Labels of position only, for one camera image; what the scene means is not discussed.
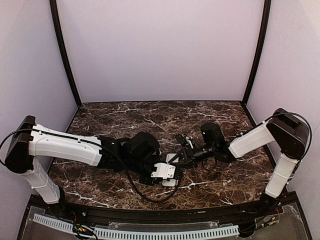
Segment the white remote control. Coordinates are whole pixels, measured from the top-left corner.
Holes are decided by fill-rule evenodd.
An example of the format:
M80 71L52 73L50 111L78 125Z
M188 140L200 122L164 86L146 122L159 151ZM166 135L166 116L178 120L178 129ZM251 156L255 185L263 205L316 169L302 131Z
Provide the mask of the white remote control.
M165 161L168 163L169 160L171 160L175 155L176 155L175 153L168 153L166 155ZM162 184L162 186L169 188L169 187L175 187L178 184L178 182L179 181L176 179L168 178L168 179L163 180L161 184Z

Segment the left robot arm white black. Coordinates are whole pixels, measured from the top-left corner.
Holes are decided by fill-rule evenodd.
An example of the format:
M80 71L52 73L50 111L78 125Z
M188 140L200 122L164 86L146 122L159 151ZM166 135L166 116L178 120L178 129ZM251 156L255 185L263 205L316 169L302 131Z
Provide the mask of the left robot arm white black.
M6 138L11 142L0 163L23 176L48 205L62 205L65 193L48 176L38 156L72 160L114 172L125 171L129 181L132 180L130 172L134 172L142 184L151 186L168 181L176 190L183 178L180 167L161 159L157 139L143 131L132 138L119 139L74 135L46 128L28 115Z

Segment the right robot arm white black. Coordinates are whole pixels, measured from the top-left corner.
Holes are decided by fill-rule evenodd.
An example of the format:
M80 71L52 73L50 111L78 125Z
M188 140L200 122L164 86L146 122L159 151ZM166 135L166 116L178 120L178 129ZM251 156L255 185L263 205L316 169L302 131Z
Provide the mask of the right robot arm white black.
M273 160L273 173L264 190L264 195L273 199L281 195L294 177L312 143L312 128L308 120L283 108L278 108L272 116L231 141L225 140L221 127L213 122L203 124L200 131L204 141L201 146L196 146L185 134L176 135L181 150L168 154L166 162L180 168L191 168L209 158L232 163L259 148L264 148L272 158L274 155L269 145L276 144L280 150L279 158Z

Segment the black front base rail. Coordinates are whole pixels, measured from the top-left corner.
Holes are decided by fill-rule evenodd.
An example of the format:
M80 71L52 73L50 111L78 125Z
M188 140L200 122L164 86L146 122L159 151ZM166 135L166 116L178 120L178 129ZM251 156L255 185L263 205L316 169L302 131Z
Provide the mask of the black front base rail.
M126 210L116 208L94 207L68 203L77 216L78 223L108 225L109 223L131 224L184 224L218 221L220 224L246 224L264 214L253 212L259 207L259 201L242 204L190 209L190 210Z

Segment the right black frame post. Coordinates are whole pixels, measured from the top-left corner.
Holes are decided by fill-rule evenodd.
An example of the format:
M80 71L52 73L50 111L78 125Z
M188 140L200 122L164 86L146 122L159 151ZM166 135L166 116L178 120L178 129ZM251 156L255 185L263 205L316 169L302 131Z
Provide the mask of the right black frame post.
M246 106L248 104L248 101L249 101L249 98L250 98L250 95L251 95L251 92L253 89L253 85L255 82L256 74L258 71L258 67L259 67L259 63L260 63L260 59L261 59L261 55L262 55L262 51L263 51L263 47L264 47L265 37L266 37L266 33L267 33L267 28L268 28L271 5L272 5L271 0L264 1L256 49L255 49L255 53L254 53L247 85L246 85L244 95L243 95L243 98L241 101L244 106Z

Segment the black frame post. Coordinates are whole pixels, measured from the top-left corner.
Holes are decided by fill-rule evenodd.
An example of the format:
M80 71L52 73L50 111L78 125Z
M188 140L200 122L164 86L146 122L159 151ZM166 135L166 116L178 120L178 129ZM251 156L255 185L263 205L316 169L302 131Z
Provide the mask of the black frame post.
M261 59L261 55L262 55L262 51L263 51L263 47L264 47L265 37L266 37L266 33L267 33L267 28L268 28L271 5L272 5L271 0L264 1L256 49L255 49L255 53L254 53L247 85L246 85L244 95L243 95L243 98L241 101L244 106L246 106L248 104L248 101L249 101L249 98L250 98L250 95L251 95L251 92L253 89L253 85L255 82L256 74L258 71L258 67L259 67L259 63L260 63L260 59Z
M76 106L79 108L82 105L82 101L76 86L74 75L72 73L71 64L69 61L66 44L64 41L62 25L61 25L60 16L59 16L59 10L58 10L58 1L49 0L49 5L50 5L52 22L54 26L55 36L56 36L62 64L65 70L65 74L68 80L68 84L69 84L73 99L76 103Z

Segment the left black frame post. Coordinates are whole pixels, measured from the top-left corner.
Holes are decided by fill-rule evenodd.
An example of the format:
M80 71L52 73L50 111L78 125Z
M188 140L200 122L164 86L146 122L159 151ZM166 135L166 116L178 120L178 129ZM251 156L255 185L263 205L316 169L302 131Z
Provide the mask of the left black frame post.
M49 0L49 5L50 5L52 22L54 26L55 36L56 36L62 64L65 70L65 74L68 80L68 84L69 84L73 99L76 103L76 106L79 108L82 105L82 101L76 86L74 75L72 73L71 64L69 61L66 44L64 41L62 25L61 25L60 16L59 16L59 10L58 10L58 1Z

